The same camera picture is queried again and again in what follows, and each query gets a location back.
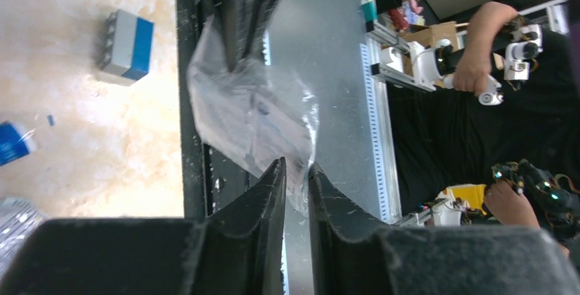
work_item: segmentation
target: black pants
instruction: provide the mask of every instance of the black pants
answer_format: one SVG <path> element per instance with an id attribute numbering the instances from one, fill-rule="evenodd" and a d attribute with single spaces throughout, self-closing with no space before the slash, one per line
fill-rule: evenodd
<path id="1" fill-rule="evenodd" d="M 489 182 L 498 130 L 473 94 L 389 85 L 388 101 L 403 214 L 449 185 Z"/>

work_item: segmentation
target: marble-patterned surface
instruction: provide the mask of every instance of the marble-patterned surface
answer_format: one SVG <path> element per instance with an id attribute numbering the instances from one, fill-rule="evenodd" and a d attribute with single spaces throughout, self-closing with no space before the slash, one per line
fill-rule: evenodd
<path id="1" fill-rule="evenodd" d="M 155 23 L 150 74 L 99 81 L 103 21 Z M 52 114 L 37 152 L 0 167 L 0 197 L 50 216 L 182 216 L 175 0 L 0 0 L 0 118 Z"/>

